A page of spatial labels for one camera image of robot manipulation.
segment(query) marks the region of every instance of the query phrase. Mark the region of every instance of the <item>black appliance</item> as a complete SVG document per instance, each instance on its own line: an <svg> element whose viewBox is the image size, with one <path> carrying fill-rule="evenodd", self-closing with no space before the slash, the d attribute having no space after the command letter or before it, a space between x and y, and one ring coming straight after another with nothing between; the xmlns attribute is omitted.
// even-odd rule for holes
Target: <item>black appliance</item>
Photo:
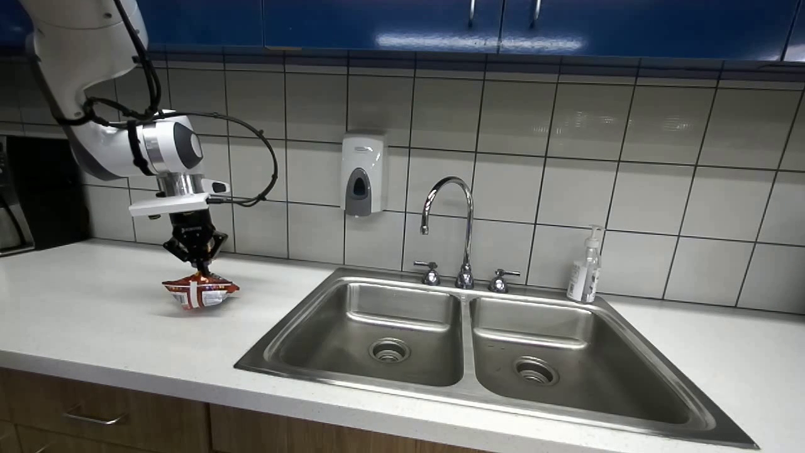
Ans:
<svg viewBox="0 0 805 453"><path fill-rule="evenodd" d="M0 256L87 240L71 143L0 136Z"/></svg>

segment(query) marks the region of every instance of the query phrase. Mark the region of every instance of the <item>stainless steel sink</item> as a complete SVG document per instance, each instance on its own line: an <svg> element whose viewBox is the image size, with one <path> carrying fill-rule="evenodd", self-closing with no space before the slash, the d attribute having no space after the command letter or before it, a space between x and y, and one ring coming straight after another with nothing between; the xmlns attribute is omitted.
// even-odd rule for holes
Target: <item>stainless steel sink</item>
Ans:
<svg viewBox="0 0 805 453"><path fill-rule="evenodd" d="M333 272L237 368L754 447L603 300Z"/></svg>

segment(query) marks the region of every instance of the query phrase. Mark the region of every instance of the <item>upper cabinet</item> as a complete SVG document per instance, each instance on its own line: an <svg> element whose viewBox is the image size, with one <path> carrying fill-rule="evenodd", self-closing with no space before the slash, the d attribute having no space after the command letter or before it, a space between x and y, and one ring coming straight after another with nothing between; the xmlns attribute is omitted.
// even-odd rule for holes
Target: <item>upper cabinet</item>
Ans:
<svg viewBox="0 0 805 453"><path fill-rule="evenodd" d="M30 19L20 0L0 0L0 48L20 53L28 33Z"/></svg>
<svg viewBox="0 0 805 453"><path fill-rule="evenodd" d="M496 53L502 0L266 0L266 43L317 50Z"/></svg>
<svg viewBox="0 0 805 453"><path fill-rule="evenodd" d="M796 0L504 0L501 53L780 61Z"/></svg>
<svg viewBox="0 0 805 453"><path fill-rule="evenodd" d="M780 61L799 0L137 0L154 50ZM0 45L30 23L0 0ZM805 19L787 58L805 43Z"/></svg>

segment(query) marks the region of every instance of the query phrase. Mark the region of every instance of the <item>sink drain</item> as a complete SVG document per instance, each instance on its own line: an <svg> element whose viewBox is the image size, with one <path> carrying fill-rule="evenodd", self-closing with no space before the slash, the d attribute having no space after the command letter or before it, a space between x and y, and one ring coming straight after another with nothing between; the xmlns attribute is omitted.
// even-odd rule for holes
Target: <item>sink drain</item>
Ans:
<svg viewBox="0 0 805 453"><path fill-rule="evenodd" d="M380 336L380 340L369 348L369 354L372 354L377 363L394 365L394 363L404 363L404 359L410 358L410 349L408 349L408 344L404 344L399 336Z"/></svg>
<svg viewBox="0 0 805 453"><path fill-rule="evenodd" d="M522 354L513 370L528 381L528 383L536 383L536 386L550 386L559 381L559 373L541 358L532 358L532 354Z"/></svg>

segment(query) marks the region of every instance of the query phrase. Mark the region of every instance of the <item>sink rim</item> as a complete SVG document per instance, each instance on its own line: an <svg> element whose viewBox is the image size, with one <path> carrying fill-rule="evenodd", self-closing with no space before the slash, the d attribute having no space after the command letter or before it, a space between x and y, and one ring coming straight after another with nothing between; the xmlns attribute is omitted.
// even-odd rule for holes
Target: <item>sink rim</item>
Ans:
<svg viewBox="0 0 805 453"><path fill-rule="evenodd" d="M310 370L310 368L293 368L287 363L271 359L278 344L293 331L298 319L304 319L306 313L315 313L321 301L327 301L327 294L333 292L340 285L349 281L364 281L377 285L385 290L419 290L419 292L438 292L450 294L457 300L457 330L460 330L460 348L463 348L463 370L454 386L418 386L404 381L382 381L382 378L367 378L367 376L346 376L346 373L328 373L328 370ZM637 354L668 386L674 393L684 399L689 408L689 421L682 426L645 421L645 418L629 418L629 416L614 416L614 412L596 412L596 411L580 411L570 406L547 406L547 402L531 402L531 399L516 399L502 398L478 383L474 376L474 344L472 344L472 304L474 301L517 301L517 304L545 304L545 308L560 308L560 310L580 310L601 318L601 323L609 323L615 334L626 344L637 349ZM668 363L640 331L637 331L605 300L596 300L591 304L567 301L560 294L552 292L507 292L507 294L492 294L486 290L457 290L457 286L430 286L419 285L414 280L399 280L396 275L380 275L380 272L352 272L352 270L337 270L332 272L317 290L312 290L289 314L284 314L263 336L259 336L248 352L234 365L239 370L248 373L263 373L277 378L292 378L292 381L306 381L306 383L321 383L321 386L337 386L337 387L355 387L355 389L369 389L369 393L385 393L385 396L404 396L418 399L434 399L434 402L450 402L450 406L464 406L464 408L481 408L481 411L496 411L496 412L513 412L513 416L528 416L528 418L545 418L545 421L560 421L574 426L593 426L593 428L609 428L609 431L626 431L626 432L644 432L644 436L658 436L658 437L682 437L682 441L699 441L699 443L713 443L713 446L740 446L740 447L754 447L757 443L725 412L720 411L674 363Z"/></svg>

